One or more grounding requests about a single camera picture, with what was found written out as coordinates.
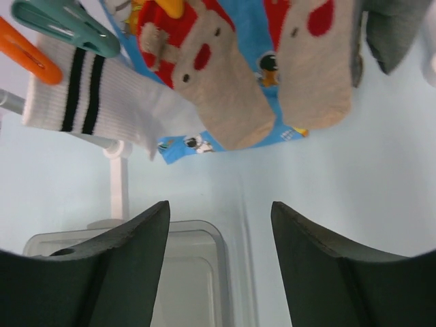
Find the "beige red reindeer sock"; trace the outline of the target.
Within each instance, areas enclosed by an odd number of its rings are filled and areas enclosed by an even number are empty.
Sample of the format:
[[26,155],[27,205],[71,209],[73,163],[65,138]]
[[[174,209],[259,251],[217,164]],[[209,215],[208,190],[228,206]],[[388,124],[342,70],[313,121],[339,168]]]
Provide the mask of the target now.
[[286,125],[323,129],[352,105],[354,1],[264,1]]
[[138,14],[137,41],[146,66],[196,107],[226,150],[261,142],[275,114],[238,48],[232,20],[218,1],[178,1],[171,17],[158,1]]

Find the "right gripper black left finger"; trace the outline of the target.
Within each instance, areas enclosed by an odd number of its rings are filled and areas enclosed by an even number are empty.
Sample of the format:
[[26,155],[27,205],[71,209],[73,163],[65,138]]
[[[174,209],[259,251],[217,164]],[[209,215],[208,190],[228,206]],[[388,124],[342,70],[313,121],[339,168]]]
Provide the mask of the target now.
[[2,326],[149,326],[170,205],[48,256],[1,252]]

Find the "grey sock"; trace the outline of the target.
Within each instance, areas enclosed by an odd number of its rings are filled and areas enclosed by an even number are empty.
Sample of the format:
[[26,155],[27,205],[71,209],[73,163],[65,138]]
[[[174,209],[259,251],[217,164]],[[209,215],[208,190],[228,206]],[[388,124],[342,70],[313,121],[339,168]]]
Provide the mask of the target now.
[[350,61],[353,87],[359,87],[363,75],[360,54],[363,16],[367,17],[367,45],[380,70],[388,75],[408,53],[431,4],[427,0],[354,2]]

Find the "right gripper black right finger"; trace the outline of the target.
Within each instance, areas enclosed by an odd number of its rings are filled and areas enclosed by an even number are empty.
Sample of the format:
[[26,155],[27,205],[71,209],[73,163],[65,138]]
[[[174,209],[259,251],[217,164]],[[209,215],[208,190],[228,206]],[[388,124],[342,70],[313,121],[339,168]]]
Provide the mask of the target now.
[[434,251],[380,251],[282,202],[270,217],[293,326],[435,325]]

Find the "white sock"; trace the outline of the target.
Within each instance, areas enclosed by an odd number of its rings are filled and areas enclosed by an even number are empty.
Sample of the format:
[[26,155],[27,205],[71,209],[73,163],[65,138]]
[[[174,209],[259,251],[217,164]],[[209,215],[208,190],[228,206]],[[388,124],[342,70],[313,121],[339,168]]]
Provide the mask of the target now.
[[177,92],[105,58],[46,35],[37,48],[63,73],[59,84],[31,78],[22,122],[28,127],[130,142],[154,157],[163,137],[205,131],[196,107]]

